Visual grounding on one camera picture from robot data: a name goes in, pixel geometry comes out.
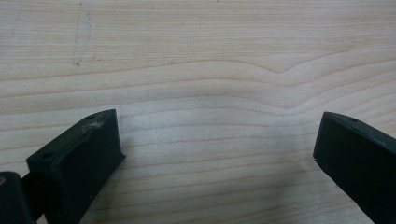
wood grain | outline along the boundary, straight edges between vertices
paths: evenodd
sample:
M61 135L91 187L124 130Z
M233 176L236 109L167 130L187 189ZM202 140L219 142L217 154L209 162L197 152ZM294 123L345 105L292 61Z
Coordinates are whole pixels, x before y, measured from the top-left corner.
M395 11L2 1L0 170L116 108L127 159L82 223L371 223L312 151L323 111L396 136Z

scratch on wood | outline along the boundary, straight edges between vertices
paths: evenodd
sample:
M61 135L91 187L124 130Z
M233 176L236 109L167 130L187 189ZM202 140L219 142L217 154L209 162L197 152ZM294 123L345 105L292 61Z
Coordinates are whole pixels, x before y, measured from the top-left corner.
M78 24L76 27L76 40L73 52L73 65L79 67L84 56L88 42L92 35L92 23L90 16L92 0L81 1Z

light wood tabletop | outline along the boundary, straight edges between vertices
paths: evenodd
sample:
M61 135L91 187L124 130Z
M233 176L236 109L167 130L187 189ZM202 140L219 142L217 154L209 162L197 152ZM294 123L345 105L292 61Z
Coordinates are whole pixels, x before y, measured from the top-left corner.
M372 223L312 153L324 111L396 136L395 60L394 0L1 1L0 171L115 108L81 223Z

wooden surface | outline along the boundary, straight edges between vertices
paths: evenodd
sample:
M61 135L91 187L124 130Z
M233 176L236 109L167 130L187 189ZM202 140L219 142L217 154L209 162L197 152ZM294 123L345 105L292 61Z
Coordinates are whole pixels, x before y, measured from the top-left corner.
M394 0L1 1L0 170L116 108L82 223L371 223L312 151L326 110L396 136L395 60Z

wooden table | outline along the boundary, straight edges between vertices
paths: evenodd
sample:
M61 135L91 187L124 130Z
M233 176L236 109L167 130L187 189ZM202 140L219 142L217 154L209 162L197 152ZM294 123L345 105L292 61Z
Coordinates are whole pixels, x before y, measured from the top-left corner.
M323 111L396 136L395 60L394 0L2 1L0 170L116 108L82 223L371 223L312 152Z

